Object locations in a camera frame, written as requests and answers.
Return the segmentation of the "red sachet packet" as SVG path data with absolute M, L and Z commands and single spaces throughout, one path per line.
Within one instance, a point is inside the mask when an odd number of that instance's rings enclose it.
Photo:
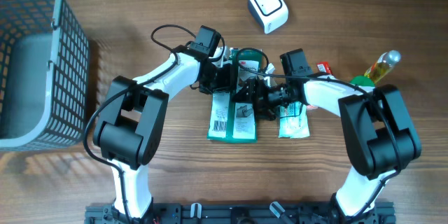
M 330 75 L 333 74 L 328 62 L 318 62 L 316 64 L 316 66 L 317 66 L 317 69 L 320 72 L 325 72 L 325 73 L 330 74 Z

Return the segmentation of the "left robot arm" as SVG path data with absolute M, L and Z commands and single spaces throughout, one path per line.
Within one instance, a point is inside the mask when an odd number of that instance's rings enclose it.
M 193 41 L 169 49 L 166 62 L 151 72 L 113 79 L 104 103 L 89 119 L 98 161 L 113 170 L 115 201 L 103 208 L 105 223 L 154 223 L 148 164 L 162 136 L 167 106 L 184 88 L 198 84 L 206 95 L 231 91 L 234 74 L 224 64 L 225 40 L 201 26 Z

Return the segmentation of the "green 3M gloves package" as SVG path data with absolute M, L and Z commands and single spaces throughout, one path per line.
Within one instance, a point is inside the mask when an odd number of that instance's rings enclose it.
M 251 144 L 257 141 L 253 105 L 250 103 L 235 103 L 232 98 L 243 88 L 247 79 L 256 76 L 241 69 L 238 64 L 242 64 L 253 71 L 258 71 L 263 56 L 252 50 L 244 51 L 241 54 L 238 54 L 238 51 L 237 48 L 230 48 L 226 53 L 224 63 L 231 64 L 237 73 L 236 85 L 233 91 L 213 94 L 207 139 L 231 144 Z

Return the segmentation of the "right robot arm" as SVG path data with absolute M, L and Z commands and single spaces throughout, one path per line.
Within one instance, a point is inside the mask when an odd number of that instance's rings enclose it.
M 374 212 L 375 201 L 385 185 L 408 164 L 419 158 L 422 146 L 403 97 L 394 85 L 372 87 L 314 73 L 303 50 L 280 56 L 284 84 L 268 86 L 270 73 L 236 63 L 251 73 L 234 96 L 253 105 L 257 115 L 273 119 L 278 106 L 294 102 L 317 106 L 342 124 L 346 153 L 351 163 L 343 186 L 332 196 L 329 219 L 344 223 L 360 221 Z

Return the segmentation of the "green lid white jar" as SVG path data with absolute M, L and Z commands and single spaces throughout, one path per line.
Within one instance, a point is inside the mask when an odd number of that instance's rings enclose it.
M 366 76 L 356 76 L 350 81 L 350 84 L 363 87 L 375 87 L 375 83 Z

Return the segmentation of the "yellow liquid clear bottle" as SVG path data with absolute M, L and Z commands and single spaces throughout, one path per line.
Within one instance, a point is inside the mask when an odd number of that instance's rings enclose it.
M 401 54 L 397 50 L 385 52 L 379 59 L 364 73 L 364 77 L 369 78 L 373 83 L 378 83 L 387 75 L 401 60 Z

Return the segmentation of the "pale green wipes packet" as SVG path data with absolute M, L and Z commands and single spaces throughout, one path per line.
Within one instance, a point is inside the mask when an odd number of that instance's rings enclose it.
M 287 107 L 279 107 L 279 137 L 301 139 L 309 137 L 306 106 L 294 102 Z

